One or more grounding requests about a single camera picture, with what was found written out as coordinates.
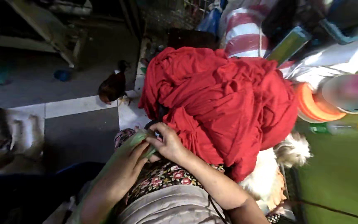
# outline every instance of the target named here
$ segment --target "orange plastic container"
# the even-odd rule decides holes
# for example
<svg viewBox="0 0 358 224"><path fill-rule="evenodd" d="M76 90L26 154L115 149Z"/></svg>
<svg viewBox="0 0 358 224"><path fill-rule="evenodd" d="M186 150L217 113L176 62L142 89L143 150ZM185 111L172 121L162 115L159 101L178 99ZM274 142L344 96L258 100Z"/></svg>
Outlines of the orange plastic container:
<svg viewBox="0 0 358 224"><path fill-rule="evenodd" d="M320 122L339 120L346 113L329 104L321 94L313 94L308 83L295 86L295 94L299 101L299 110L303 115Z"/></svg>

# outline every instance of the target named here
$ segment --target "blue bowl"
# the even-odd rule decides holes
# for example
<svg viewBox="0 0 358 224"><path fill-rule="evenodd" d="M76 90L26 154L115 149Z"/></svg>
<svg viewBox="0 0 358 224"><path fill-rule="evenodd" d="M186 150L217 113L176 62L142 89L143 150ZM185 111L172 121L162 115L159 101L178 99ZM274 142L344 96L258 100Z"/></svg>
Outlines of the blue bowl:
<svg viewBox="0 0 358 224"><path fill-rule="evenodd" d="M71 71L57 70L55 71L55 73L53 73L53 77L55 77L55 79L58 79L62 82L66 82L69 81L71 78Z"/></svg>

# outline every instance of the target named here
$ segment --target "green plastic bag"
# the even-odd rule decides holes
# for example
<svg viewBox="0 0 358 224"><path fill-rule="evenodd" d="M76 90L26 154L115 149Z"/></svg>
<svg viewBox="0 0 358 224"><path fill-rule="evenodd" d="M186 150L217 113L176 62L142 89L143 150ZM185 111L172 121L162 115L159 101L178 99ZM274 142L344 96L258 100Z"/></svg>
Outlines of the green plastic bag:
<svg viewBox="0 0 358 224"><path fill-rule="evenodd" d="M137 145L139 145L146 137L155 137L152 131L147 131L145 129L139 129L134 135L132 135L128 140L126 140L120 148L118 148L115 153L110 157L110 159L107 161L106 165L103 166L102 170L99 172L97 177L91 182L91 186L89 187L88 191L86 192L85 196L82 198L82 201L77 207L77 211L75 211L72 224L81 224L81 210L82 210L82 204L86 197L88 197L89 192L91 192L93 186L107 173L110 166L114 164L117 158L119 158L124 152L128 150L133 150ZM145 154L143 154L140 158L147 158L150 159L150 157L157 151L157 149L150 145L148 147L148 150Z"/></svg>

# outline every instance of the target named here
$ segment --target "gray clothing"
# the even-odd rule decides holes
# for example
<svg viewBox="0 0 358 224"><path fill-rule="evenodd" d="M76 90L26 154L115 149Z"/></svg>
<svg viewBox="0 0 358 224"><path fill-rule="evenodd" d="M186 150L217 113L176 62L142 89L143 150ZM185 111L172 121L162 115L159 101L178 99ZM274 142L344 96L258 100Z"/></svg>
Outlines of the gray clothing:
<svg viewBox="0 0 358 224"><path fill-rule="evenodd" d="M225 217L221 207L216 201L213 202ZM117 223L223 224L223 221L208 200L205 190L197 186L175 185L137 199L118 216Z"/></svg>

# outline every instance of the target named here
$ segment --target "plastic bottle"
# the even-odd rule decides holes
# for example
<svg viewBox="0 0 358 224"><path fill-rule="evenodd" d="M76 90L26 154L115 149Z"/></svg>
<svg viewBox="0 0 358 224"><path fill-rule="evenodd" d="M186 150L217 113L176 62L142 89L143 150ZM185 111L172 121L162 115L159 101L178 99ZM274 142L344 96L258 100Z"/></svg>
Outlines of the plastic bottle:
<svg viewBox="0 0 358 224"><path fill-rule="evenodd" d="M346 123L342 121L329 121L321 124L310 123L308 130L314 134L349 135L358 132L358 123Z"/></svg>

